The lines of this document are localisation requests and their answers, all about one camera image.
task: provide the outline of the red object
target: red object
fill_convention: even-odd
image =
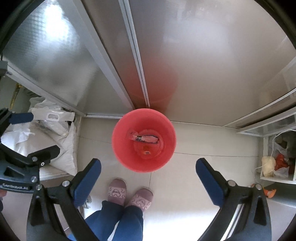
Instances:
[[[276,166],[274,167],[274,170],[276,171],[282,167],[288,167],[288,164],[285,162],[284,155],[279,153],[276,157]]]
[[[138,142],[130,135],[154,135],[157,144]],[[176,147],[176,133],[163,114],[152,109],[137,109],[124,115],[112,134],[112,147],[118,161],[135,172],[152,172],[163,167]]]

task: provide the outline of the blue gripper pad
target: blue gripper pad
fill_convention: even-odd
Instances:
[[[195,169],[213,204],[222,207],[228,191],[224,177],[204,158],[196,161]]]
[[[73,178],[70,192],[73,197],[73,204],[76,208],[85,203],[101,174],[101,170],[102,165],[100,160],[93,158],[86,168],[83,171],[78,172]]]
[[[34,115],[32,113],[12,114],[9,119],[9,123],[15,125],[20,123],[31,122],[33,118],[34,118]]]

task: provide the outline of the gold object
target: gold object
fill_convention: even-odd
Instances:
[[[17,94],[19,93],[20,91],[20,88],[22,88],[23,86],[20,85],[19,83],[17,83],[15,85],[15,90],[13,92],[13,95],[12,95],[12,98],[11,98],[11,101],[10,101],[10,110],[12,110],[14,104],[15,104],[15,99],[17,98]]]

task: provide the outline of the tile floor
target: tile floor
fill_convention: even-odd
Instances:
[[[239,185],[254,182],[252,170],[258,162],[259,138],[236,134],[230,128],[174,123],[177,147],[172,159],[153,173],[135,173],[123,167],[112,151],[111,135],[116,122],[95,118],[82,121],[78,169],[82,170],[94,157],[102,163],[86,217],[101,209],[108,184],[119,177],[127,184],[128,198],[143,186],[154,193],[154,201],[144,214],[144,241],[197,240],[218,207],[212,204],[195,173],[196,160],[205,157],[225,179],[233,179]]]

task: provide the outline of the hand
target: hand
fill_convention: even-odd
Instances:
[[[7,194],[7,191],[6,190],[0,189],[0,197],[5,197],[6,194]]]

